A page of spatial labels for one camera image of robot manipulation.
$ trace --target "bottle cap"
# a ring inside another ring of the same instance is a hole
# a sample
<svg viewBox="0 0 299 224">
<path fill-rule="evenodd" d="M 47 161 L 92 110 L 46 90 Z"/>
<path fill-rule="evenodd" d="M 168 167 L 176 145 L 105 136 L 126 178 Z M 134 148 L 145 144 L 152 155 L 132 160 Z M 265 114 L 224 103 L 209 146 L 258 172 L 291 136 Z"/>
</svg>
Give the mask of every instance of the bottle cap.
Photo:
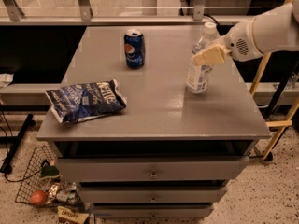
<svg viewBox="0 0 299 224">
<path fill-rule="evenodd" d="M 206 35 L 213 35 L 216 32 L 216 24 L 213 22 L 206 22 L 203 27 L 203 32 Z"/>
</svg>

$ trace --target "blue pepsi can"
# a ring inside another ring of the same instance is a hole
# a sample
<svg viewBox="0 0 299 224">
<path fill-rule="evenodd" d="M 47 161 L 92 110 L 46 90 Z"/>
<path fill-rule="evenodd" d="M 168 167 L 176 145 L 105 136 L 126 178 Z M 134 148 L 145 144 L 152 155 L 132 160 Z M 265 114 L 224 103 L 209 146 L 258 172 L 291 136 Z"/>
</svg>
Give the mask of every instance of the blue pepsi can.
<svg viewBox="0 0 299 224">
<path fill-rule="evenodd" d="M 130 29 L 124 36 L 124 53 L 127 65 L 132 69 L 141 68 L 145 61 L 144 36 L 138 29 Z"/>
</svg>

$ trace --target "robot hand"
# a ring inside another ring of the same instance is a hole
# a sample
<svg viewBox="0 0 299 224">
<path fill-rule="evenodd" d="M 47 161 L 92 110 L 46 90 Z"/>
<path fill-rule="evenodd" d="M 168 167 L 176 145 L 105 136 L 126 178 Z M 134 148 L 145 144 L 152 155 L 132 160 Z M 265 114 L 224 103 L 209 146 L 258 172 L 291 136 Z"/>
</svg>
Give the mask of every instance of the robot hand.
<svg viewBox="0 0 299 224">
<path fill-rule="evenodd" d="M 299 51 L 299 0 L 242 21 L 192 58 L 197 65 L 244 62 L 279 50 Z"/>
</svg>

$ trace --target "bottle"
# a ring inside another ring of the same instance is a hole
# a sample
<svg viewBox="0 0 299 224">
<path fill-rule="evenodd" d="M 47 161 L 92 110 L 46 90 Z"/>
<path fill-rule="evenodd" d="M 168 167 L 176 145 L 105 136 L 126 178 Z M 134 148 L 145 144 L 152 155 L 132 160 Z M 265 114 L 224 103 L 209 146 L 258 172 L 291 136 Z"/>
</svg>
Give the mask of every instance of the bottle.
<svg viewBox="0 0 299 224">
<path fill-rule="evenodd" d="M 202 35 L 196 40 L 192 46 L 192 56 L 198 51 L 205 49 L 211 41 L 216 38 L 216 24 L 206 22 L 203 27 Z M 213 69 L 213 65 L 197 66 L 193 59 L 190 59 L 187 75 L 187 89 L 194 93 L 205 92 L 208 86 L 208 77 Z"/>
</svg>

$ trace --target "can top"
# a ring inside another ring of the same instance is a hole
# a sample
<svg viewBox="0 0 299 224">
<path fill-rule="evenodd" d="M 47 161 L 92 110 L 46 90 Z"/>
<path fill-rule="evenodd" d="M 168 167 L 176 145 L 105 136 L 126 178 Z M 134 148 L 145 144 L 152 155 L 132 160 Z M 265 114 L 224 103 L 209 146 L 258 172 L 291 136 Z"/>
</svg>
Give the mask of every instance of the can top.
<svg viewBox="0 0 299 224">
<path fill-rule="evenodd" d="M 126 35 L 128 35 L 128 36 L 140 36 L 140 35 L 142 35 L 142 33 L 139 29 L 129 29 L 126 32 Z"/>
<path fill-rule="evenodd" d="M 203 32 L 206 35 L 213 35 L 216 32 L 216 24 L 213 22 L 206 22 L 203 27 Z"/>
</svg>

